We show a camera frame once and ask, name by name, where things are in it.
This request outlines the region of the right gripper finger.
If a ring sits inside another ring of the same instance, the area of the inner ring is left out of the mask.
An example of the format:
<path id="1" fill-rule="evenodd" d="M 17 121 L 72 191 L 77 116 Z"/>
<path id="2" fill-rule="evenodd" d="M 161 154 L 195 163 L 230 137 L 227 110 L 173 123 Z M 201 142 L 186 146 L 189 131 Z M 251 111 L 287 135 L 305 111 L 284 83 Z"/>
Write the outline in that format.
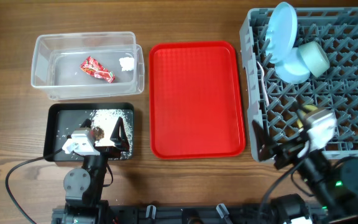
<path id="1" fill-rule="evenodd" d="M 296 115 L 298 118 L 301 119 L 301 122 L 303 123 L 303 127 L 300 129 L 300 131 L 305 131 L 307 132 L 310 128 L 311 128 L 311 123 L 310 121 L 308 121 L 308 119 L 306 118 L 306 115 L 304 117 L 301 117 L 301 114 L 299 112 L 299 110 L 304 110 L 304 109 L 297 109 L 296 110 Z"/>
<path id="2" fill-rule="evenodd" d="M 272 158 L 275 155 L 275 141 L 269 136 L 266 130 L 256 122 L 256 120 L 252 121 L 252 127 L 257 141 L 258 160 L 266 161 Z"/>

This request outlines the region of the yellow cup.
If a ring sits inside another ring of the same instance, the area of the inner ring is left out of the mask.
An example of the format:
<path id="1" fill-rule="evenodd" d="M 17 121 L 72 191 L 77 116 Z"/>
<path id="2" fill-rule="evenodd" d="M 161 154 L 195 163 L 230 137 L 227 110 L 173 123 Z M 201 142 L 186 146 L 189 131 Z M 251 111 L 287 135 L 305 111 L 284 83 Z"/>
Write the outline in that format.
<path id="1" fill-rule="evenodd" d="M 301 117 L 304 117 L 307 113 L 318 109 L 315 105 L 304 105 L 303 108 L 304 108 L 304 110 L 299 110 Z M 296 121 L 296 124 L 299 129 L 301 129 L 303 127 L 303 123 L 301 122 L 300 118 L 298 118 L 298 120 Z"/>

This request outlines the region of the rice and food scraps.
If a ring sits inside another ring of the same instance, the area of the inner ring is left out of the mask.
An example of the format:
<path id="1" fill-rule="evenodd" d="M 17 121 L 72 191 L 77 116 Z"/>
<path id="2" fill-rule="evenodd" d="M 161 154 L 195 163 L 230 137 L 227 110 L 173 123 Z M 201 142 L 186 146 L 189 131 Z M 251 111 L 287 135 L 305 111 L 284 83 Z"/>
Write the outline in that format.
<path id="1" fill-rule="evenodd" d="M 99 156 L 108 147 L 118 147 L 113 141 L 113 131 L 123 131 L 129 148 L 118 150 L 114 160 L 131 159 L 133 155 L 134 113 L 125 109 L 63 110 L 57 117 L 55 145 L 66 160 L 82 156 Z"/>

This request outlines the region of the light blue saucer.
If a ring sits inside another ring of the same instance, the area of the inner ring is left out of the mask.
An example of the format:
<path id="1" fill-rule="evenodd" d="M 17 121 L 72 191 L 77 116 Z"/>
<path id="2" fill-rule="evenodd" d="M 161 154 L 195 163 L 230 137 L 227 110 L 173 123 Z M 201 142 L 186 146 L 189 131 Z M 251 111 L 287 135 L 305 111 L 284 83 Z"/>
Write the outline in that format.
<path id="1" fill-rule="evenodd" d="M 291 84 L 303 83 L 311 74 L 298 47 L 292 48 L 286 58 L 275 64 L 275 72 L 282 81 Z"/>

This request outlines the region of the green bowl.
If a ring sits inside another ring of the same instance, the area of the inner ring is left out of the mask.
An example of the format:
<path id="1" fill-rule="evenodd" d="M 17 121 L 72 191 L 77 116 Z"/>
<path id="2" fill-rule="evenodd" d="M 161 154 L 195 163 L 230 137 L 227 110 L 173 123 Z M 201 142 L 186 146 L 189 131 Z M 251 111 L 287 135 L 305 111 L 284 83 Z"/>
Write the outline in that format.
<path id="1" fill-rule="evenodd" d="M 317 42 L 312 41 L 303 44 L 299 46 L 298 50 L 306 67 L 314 77 L 320 77 L 330 67 L 325 51 Z"/>

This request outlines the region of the red snack wrapper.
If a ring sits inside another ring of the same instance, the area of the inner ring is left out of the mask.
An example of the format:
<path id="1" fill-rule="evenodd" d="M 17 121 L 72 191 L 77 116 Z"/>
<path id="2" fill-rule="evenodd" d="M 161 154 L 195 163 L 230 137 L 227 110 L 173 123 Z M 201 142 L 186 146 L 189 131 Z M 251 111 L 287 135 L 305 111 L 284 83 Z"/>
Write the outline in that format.
<path id="1" fill-rule="evenodd" d="M 113 72 L 106 69 L 95 58 L 89 56 L 80 65 L 80 69 L 91 77 L 103 79 L 108 83 L 112 83 L 116 77 Z"/>

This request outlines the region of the white plastic fork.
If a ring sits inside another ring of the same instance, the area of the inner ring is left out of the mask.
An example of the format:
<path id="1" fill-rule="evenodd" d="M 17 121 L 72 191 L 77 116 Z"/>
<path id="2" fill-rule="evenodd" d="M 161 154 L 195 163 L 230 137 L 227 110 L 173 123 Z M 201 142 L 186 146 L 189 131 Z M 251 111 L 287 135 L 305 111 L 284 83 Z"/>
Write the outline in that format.
<path id="1" fill-rule="evenodd" d="M 264 82 L 265 70 L 259 61 L 257 61 L 256 63 L 257 63 L 258 68 L 261 71 L 260 82 L 261 82 L 261 86 L 262 86 L 262 93 L 264 95 L 265 105 L 266 105 L 266 107 L 268 107 L 270 105 L 270 102 L 269 102 L 269 96 L 267 94 L 267 89 L 266 89 L 265 82 Z"/>

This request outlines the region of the white tissue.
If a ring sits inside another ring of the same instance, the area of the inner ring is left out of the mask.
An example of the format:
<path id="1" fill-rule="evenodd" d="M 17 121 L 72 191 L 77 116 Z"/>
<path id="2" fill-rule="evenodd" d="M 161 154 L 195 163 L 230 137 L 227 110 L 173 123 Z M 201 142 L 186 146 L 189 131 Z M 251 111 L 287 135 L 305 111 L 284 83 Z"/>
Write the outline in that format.
<path id="1" fill-rule="evenodd" d="M 119 59 L 122 72 L 133 71 L 135 67 L 135 59 L 133 57 L 123 57 Z"/>

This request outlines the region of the light blue plate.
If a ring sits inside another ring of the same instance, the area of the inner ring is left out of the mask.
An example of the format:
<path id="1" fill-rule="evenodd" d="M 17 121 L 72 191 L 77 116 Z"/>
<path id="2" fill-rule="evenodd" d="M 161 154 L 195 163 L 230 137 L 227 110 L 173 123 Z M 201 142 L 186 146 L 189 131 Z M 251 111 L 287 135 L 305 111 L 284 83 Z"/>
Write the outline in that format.
<path id="1" fill-rule="evenodd" d="M 270 41 L 265 50 L 271 54 L 270 63 L 282 61 L 294 46 L 298 30 L 298 18 L 292 5 L 281 2 L 274 10 L 268 22 L 265 41 Z"/>

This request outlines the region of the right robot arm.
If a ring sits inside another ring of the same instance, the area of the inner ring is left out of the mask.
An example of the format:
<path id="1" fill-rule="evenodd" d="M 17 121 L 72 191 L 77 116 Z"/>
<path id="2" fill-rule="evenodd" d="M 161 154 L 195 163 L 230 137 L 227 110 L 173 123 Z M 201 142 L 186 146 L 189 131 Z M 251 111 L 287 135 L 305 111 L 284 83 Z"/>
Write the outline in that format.
<path id="1" fill-rule="evenodd" d="M 259 160 L 274 159 L 276 169 L 291 166 L 292 172 L 299 172 L 330 219 L 358 217 L 358 157 L 344 157 L 332 165 L 321 151 L 334 136 L 335 114 L 324 108 L 302 108 L 297 116 L 303 125 L 301 132 L 282 144 L 253 121 Z"/>

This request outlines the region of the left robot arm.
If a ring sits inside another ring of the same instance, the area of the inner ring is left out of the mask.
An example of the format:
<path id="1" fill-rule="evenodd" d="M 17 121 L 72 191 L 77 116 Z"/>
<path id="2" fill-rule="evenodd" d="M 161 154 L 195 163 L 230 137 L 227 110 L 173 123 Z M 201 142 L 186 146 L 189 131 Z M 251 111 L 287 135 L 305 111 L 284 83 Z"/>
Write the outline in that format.
<path id="1" fill-rule="evenodd" d="M 107 172 L 111 172 L 108 160 L 121 152 L 129 151 L 130 145 L 121 117 L 116 121 L 110 136 L 112 146 L 99 147 L 91 129 L 92 121 L 86 119 L 80 128 L 67 138 L 62 149 L 83 158 L 83 165 L 67 173 L 63 180 L 65 208 L 60 223 L 116 223 L 109 202 L 101 199 Z"/>

